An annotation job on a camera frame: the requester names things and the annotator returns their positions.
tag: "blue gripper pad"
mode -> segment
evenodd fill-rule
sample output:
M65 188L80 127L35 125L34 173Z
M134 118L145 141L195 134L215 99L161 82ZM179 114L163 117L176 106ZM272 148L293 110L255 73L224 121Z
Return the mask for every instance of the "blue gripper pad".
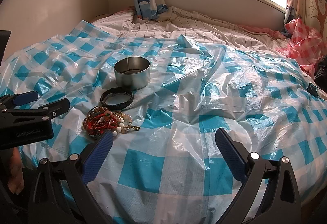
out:
M22 106L24 104L36 101L39 97L37 91L30 91L17 95L13 102L16 106Z
M113 136L110 130L104 132L104 135L99 139L92 153L88 156L83 164L83 173L81 179L85 185L96 178L104 160L106 159L112 144Z
M234 178L245 183L247 175L244 157L246 153L249 154L246 148L240 142L234 142L223 128L216 131L215 141ZM233 143L240 148L242 153L238 152Z

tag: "bed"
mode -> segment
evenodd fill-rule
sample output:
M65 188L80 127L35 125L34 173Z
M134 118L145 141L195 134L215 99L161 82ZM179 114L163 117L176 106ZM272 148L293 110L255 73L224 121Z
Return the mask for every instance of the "bed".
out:
M241 186L215 146L220 127L249 152L287 156L303 202L326 185L326 94L309 94L312 79L276 50L288 41L175 7L158 21L128 9L16 52L1 65L0 93L36 90L24 109L70 100L53 139L20 147L28 167L62 160L92 141L82 122L116 86L113 65L146 57L151 83L124 110L141 129L115 137L88 187L116 223L215 223Z

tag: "red plastic bag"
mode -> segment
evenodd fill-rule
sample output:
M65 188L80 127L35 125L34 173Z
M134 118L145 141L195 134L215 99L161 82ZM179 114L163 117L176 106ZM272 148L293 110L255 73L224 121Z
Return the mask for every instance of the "red plastic bag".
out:
M315 28L303 24L300 18L293 19L285 25L292 38L285 49L277 51L286 57L293 58L312 79L315 75L315 66L327 54L326 44Z

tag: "metal tin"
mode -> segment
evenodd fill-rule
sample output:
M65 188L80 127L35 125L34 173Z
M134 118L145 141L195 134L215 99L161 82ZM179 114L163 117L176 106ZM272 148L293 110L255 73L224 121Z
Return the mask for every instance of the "metal tin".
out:
M146 87L151 81L150 62L143 57L127 57L118 61L113 68L119 87L138 90Z

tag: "blue and white checkered tablecloth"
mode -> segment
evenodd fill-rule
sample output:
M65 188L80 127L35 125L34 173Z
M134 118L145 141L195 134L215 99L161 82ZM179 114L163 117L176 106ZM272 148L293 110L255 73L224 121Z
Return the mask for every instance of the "blue and white checkered tablecloth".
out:
M215 223L240 187L215 146L220 127L249 152L289 157L303 200L325 183L327 102L306 92L295 60L182 35L116 38L85 21L66 36L16 52L1 66L0 94L40 95L21 108L64 97L71 103L67 114L54 119L53 139L21 147L27 166L43 157L66 159L91 142L82 121L116 86L113 65L128 56L151 62L151 83L124 110L141 130L115 138L88 185L116 223Z

